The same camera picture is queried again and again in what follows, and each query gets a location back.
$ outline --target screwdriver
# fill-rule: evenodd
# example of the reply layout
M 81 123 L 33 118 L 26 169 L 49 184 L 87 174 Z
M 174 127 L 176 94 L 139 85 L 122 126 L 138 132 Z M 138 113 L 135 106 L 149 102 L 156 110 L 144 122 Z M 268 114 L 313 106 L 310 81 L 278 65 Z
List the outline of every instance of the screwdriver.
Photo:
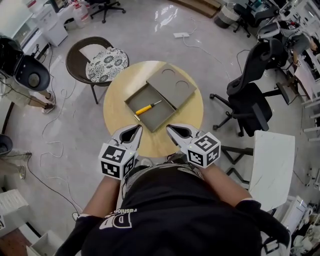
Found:
M 159 101 L 156 102 L 156 103 L 153 103 L 153 104 L 150 104 L 150 105 L 148 105 L 148 106 L 145 106 L 145 107 L 139 109 L 137 112 L 135 112 L 135 114 L 136 114 L 137 116 L 138 116 L 138 115 L 141 115 L 142 113 L 146 112 L 147 110 L 152 109 L 156 104 L 158 104 L 158 103 L 160 103 L 160 102 L 162 102 L 162 100 L 159 100 Z

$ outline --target office chair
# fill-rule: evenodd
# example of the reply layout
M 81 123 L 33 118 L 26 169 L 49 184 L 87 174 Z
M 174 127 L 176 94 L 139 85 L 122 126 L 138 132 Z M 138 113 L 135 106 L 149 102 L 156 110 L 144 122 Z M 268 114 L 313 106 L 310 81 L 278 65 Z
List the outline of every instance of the office chair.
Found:
M 231 118 L 238 121 L 239 137 L 244 136 L 244 130 L 249 137 L 252 137 L 256 130 L 267 131 L 269 129 L 267 122 L 272 117 L 272 110 L 265 97 L 282 95 L 287 104 L 289 98 L 279 83 L 277 84 L 278 89 L 262 93 L 252 81 L 260 79 L 269 60 L 279 56 L 282 51 L 281 42 L 275 38 L 269 42 L 259 42 L 249 52 L 243 74 L 228 84 L 226 89 L 228 100 L 217 94 L 210 94 L 210 99 L 217 98 L 232 109 L 231 113 L 226 112 L 225 120 L 213 126 L 213 130 L 219 129 Z
M 88 1 L 90 5 L 94 5 L 94 4 L 103 4 L 104 6 L 98 6 L 99 10 L 97 10 L 96 12 L 90 14 L 91 19 L 94 18 L 94 15 L 104 12 L 103 13 L 103 20 L 102 23 L 106 23 L 106 15 L 107 15 L 107 11 L 108 10 L 122 10 L 122 13 L 125 14 L 126 10 L 123 8 L 119 8 L 119 7 L 114 7 L 114 5 L 119 6 L 120 3 L 118 1 L 110 3 L 110 0 L 89 0 Z
M 246 36 L 248 38 L 251 36 L 248 31 L 248 25 L 257 28 L 263 20 L 273 18 L 279 14 L 279 8 L 276 6 L 271 6 L 267 10 L 259 11 L 254 16 L 251 13 L 253 9 L 248 4 L 247 7 L 244 8 L 241 4 L 237 3 L 233 7 L 233 10 L 240 16 L 240 19 L 237 21 L 238 27 L 233 30 L 233 32 L 236 33 L 241 26 L 247 32 Z

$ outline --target chair seat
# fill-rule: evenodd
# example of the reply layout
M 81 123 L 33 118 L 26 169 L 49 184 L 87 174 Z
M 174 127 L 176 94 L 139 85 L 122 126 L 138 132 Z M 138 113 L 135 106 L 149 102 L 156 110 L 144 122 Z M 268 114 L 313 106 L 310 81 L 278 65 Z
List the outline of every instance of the chair seat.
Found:
M 235 114 L 253 113 L 252 106 L 257 103 L 267 122 L 272 117 L 272 110 L 266 98 L 254 82 L 248 83 L 240 92 L 229 96 L 228 101 Z M 238 123 L 243 126 L 249 137 L 252 137 L 256 130 L 262 129 L 256 118 L 238 119 Z
M 244 8 L 241 4 L 237 3 L 233 10 L 241 16 L 243 20 L 249 23 L 250 26 L 254 26 L 256 23 L 255 17 L 251 14 L 251 11 Z
M 90 61 L 88 78 L 96 83 L 110 82 L 128 65 L 129 59 L 124 51 L 108 47 Z

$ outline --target white cable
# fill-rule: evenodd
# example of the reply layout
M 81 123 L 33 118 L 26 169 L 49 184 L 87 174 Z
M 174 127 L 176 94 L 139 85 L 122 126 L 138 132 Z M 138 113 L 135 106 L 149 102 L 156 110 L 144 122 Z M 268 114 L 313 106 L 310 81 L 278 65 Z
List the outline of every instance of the white cable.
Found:
M 48 122 L 48 123 L 44 126 L 43 131 L 42 131 L 42 134 L 41 134 L 42 139 L 43 139 L 43 140 L 45 141 L 45 143 L 48 144 L 48 145 L 49 145 L 49 144 L 53 144 L 53 143 L 60 143 L 61 146 L 62 146 L 61 154 L 60 154 L 60 155 L 55 155 L 55 154 L 53 154 L 53 153 L 51 153 L 51 152 L 44 152 L 44 153 L 42 153 L 42 154 L 40 155 L 40 167 L 41 167 L 41 159 L 42 159 L 42 156 L 43 156 L 43 155 L 45 155 L 45 154 L 50 154 L 50 155 L 52 155 L 52 156 L 55 157 L 55 158 L 61 158 L 62 155 L 63 155 L 63 153 L 64 153 L 64 144 L 63 144 L 61 141 L 53 141 L 53 142 L 48 142 L 48 141 L 46 141 L 45 138 L 44 138 L 44 132 L 45 132 L 45 130 L 46 130 L 46 128 L 47 128 L 47 126 L 48 126 L 49 124 L 51 124 L 52 122 L 54 122 L 55 120 L 57 120 L 57 119 L 59 118 L 59 116 L 60 116 L 60 114 L 61 114 L 61 112 L 62 112 L 62 110 L 63 110 L 63 108 L 64 108 L 66 99 L 70 98 L 71 95 L 74 93 L 74 90 L 75 90 L 75 88 L 76 88 L 76 83 L 77 83 L 77 80 L 74 80 L 74 87 L 73 87 L 73 90 L 72 90 L 72 92 L 70 93 L 69 96 L 67 96 L 67 93 L 68 93 L 68 92 L 67 92 L 66 89 L 63 88 L 63 89 L 60 91 L 60 94 L 61 94 L 61 96 L 63 97 L 63 103 L 62 103 L 60 112 L 59 112 L 59 114 L 56 116 L 56 118 L 54 118 L 53 120 L 51 120 L 50 122 Z M 69 191 L 69 196 L 70 196 L 71 201 L 74 203 L 75 206 L 77 206 L 77 207 L 81 210 L 81 212 L 83 211 L 82 208 L 81 208 L 79 205 L 77 205 L 77 203 L 73 200 L 73 198 L 72 198 L 72 196 L 71 196 L 71 192 L 70 192 L 69 183 L 68 183 L 68 181 L 67 181 L 66 179 L 63 179 L 63 178 L 61 178 L 61 177 L 48 177 L 48 176 L 46 176 L 46 175 L 43 173 L 43 171 L 41 171 L 41 172 L 42 172 L 42 174 L 44 175 L 44 177 L 46 177 L 47 179 L 59 179 L 59 180 L 64 181 L 64 182 L 67 184 L 68 191 Z
M 194 30 L 193 30 L 191 33 L 189 33 L 189 35 L 192 35 L 192 34 L 197 30 L 198 27 L 197 27 L 197 25 L 196 25 L 196 22 L 204 22 L 204 21 L 207 21 L 207 20 L 195 20 L 193 17 L 191 17 L 190 20 L 192 20 L 192 21 L 194 22 L 195 28 L 194 28 Z M 217 62 L 219 62 L 219 63 L 223 66 L 224 72 L 226 73 L 229 81 L 231 82 L 231 79 L 230 79 L 230 76 L 229 76 L 229 74 L 228 74 L 228 72 L 227 72 L 227 69 L 226 69 L 225 65 L 224 65 L 220 60 L 218 60 L 218 59 L 217 59 L 215 56 L 213 56 L 210 52 L 206 51 L 205 49 L 201 48 L 200 46 L 188 45 L 188 44 L 186 44 L 186 42 L 185 42 L 185 37 L 184 37 L 184 36 L 183 36 L 183 43 L 184 43 L 186 46 L 188 46 L 188 47 L 199 48 L 199 49 L 201 49 L 202 51 L 204 51 L 206 54 L 209 54 L 210 56 L 212 56 Z

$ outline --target wooden platform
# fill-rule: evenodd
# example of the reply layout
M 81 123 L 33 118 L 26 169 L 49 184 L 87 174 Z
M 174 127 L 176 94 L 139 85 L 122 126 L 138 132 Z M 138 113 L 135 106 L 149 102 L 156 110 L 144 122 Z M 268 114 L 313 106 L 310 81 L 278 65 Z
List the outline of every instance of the wooden platform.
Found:
M 212 18 L 221 8 L 221 4 L 215 0 L 170 0 L 182 6 L 188 7 L 208 18 Z

